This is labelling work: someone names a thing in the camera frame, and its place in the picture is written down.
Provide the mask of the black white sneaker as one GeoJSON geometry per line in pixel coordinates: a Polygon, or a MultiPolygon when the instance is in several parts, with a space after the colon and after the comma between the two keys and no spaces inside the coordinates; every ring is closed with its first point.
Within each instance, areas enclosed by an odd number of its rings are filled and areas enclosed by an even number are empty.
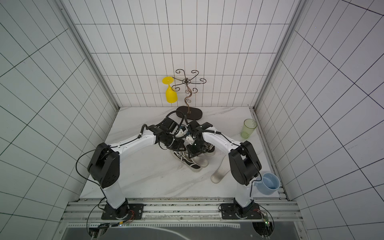
{"type": "Polygon", "coordinates": [[[204,154],[208,157],[215,155],[215,146],[212,144],[205,144],[205,152],[204,154]]]}
{"type": "Polygon", "coordinates": [[[202,169],[202,167],[191,160],[185,152],[173,151],[172,155],[193,172],[199,172],[202,169]]]}

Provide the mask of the white insole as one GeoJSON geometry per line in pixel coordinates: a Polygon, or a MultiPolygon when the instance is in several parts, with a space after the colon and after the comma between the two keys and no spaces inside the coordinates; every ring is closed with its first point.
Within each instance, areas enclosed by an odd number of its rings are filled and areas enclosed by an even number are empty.
{"type": "Polygon", "coordinates": [[[195,164],[199,165],[201,168],[206,168],[209,165],[209,161],[207,159],[199,156],[193,157],[192,161],[195,164]]]}
{"type": "Polygon", "coordinates": [[[230,163],[223,161],[219,168],[212,174],[211,181],[218,184],[231,170],[230,163]]]}

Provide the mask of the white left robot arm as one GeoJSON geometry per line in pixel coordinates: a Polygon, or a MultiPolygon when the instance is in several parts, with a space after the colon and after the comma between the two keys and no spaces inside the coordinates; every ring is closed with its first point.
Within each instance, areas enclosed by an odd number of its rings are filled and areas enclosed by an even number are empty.
{"type": "Polygon", "coordinates": [[[142,125],[136,137],[113,145],[99,144],[88,165],[88,172],[102,189],[108,205],[117,210],[128,204],[118,182],[122,158],[158,143],[172,151],[182,152],[185,150],[182,136],[187,132],[184,124],[166,117],[157,125],[142,125]]]}

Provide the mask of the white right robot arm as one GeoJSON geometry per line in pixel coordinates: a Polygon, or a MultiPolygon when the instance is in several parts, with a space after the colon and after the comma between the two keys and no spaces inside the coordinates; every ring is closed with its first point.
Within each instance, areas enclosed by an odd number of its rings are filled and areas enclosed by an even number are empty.
{"type": "Polygon", "coordinates": [[[209,147],[215,147],[226,154],[216,174],[224,177],[230,172],[237,181],[237,192],[234,204],[243,211],[250,209],[252,205],[251,193],[252,181],[260,175],[262,165],[253,145],[248,142],[235,141],[220,131],[212,124],[199,125],[196,121],[191,122],[188,127],[186,140],[187,153],[190,159],[209,152],[209,147]]]}

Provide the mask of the yellow plastic wine glass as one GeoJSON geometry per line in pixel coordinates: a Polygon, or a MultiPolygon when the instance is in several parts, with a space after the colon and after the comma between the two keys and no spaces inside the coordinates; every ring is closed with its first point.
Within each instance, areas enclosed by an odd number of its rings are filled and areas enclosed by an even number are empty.
{"type": "Polygon", "coordinates": [[[162,80],[162,83],[168,86],[166,90],[166,100],[170,104],[176,103],[178,101],[177,93],[171,87],[173,82],[174,78],[172,77],[165,77],[162,80]]]}

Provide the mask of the green plastic cup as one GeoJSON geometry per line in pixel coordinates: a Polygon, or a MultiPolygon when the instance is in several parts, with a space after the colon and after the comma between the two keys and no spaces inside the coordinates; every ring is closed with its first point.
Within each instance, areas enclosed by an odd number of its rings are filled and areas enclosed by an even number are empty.
{"type": "Polygon", "coordinates": [[[248,139],[257,128],[258,124],[254,119],[244,120],[243,128],[241,131],[241,137],[248,139]]]}

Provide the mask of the light blue mug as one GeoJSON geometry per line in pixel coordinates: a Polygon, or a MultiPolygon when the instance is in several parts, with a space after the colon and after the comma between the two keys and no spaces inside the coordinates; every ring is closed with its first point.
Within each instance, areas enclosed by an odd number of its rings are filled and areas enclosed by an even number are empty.
{"type": "Polygon", "coordinates": [[[272,173],[265,173],[260,182],[256,183],[256,188],[264,195],[272,195],[280,188],[280,179],[272,173]]]}

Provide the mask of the aluminium mounting rail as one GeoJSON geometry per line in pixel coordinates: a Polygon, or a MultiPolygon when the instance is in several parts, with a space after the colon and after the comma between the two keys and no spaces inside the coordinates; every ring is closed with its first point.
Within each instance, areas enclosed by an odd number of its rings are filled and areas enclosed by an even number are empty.
{"type": "Polygon", "coordinates": [[[240,215],[232,199],[130,199],[129,213],[118,220],[105,203],[98,199],[69,203],[62,216],[63,222],[76,227],[97,227],[103,223],[129,226],[225,226],[242,222],[273,224],[302,222],[304,219],[296,202],[280,199],[256,199],[251,209],[240,215]]]}

